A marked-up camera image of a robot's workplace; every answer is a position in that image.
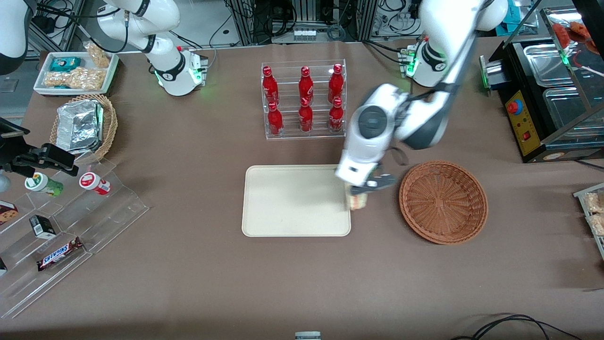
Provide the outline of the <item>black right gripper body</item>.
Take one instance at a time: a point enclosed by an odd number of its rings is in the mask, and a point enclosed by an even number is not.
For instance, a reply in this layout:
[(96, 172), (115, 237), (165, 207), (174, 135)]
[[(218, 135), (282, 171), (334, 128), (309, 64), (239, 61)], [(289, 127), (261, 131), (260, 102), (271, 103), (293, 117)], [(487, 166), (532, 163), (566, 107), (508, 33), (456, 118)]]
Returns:
[(24, 137), (0, 138), (0, 165), (2, 170), (13, 173), (35, 173), (40, 165), (44, 147), (27, 144)]

